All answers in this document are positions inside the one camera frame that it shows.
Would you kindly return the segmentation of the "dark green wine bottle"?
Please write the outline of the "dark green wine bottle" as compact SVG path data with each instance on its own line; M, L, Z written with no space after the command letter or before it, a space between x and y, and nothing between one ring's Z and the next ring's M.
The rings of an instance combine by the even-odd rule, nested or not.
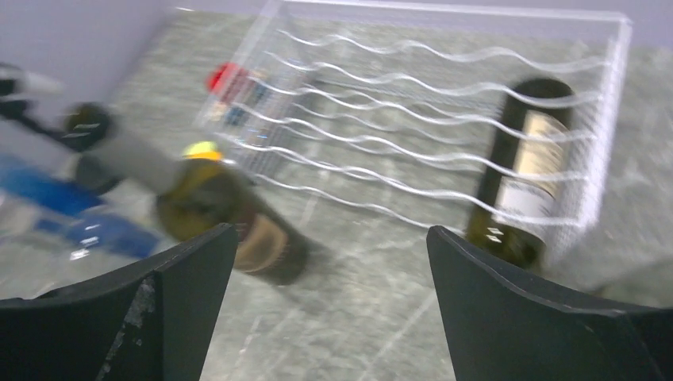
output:
M497 213L473 208L465 230L469 243L515 266L539 272L547 248L546 228L513 217L549 217L554 211L561 184L543 178L564 169L567 143L542 141L541 137L568 133L571 116L569 107L532 106L512 95L506 97L500 122L526 138L495 133L489 159L511 172L486 169L476 197Z
M177 241L228 224L238 235L234 269L276 285L292 284L305 271L307 239L255 192L238 168L220 160L170 156L120 126L99 103L74 106L64 129L76 148L105 169L150 191L163 230Z

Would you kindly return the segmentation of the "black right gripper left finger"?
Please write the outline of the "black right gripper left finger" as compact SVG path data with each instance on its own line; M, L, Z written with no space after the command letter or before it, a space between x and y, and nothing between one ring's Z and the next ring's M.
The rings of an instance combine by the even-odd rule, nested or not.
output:
M197 380L238 236L219 225L147 259L1 302L4 380Z

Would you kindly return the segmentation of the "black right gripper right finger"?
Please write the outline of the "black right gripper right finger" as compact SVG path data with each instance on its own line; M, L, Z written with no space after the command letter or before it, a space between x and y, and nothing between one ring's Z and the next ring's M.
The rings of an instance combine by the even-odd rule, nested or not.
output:
M458 380L671 379L671 309L572 290L439 225L426 244Z

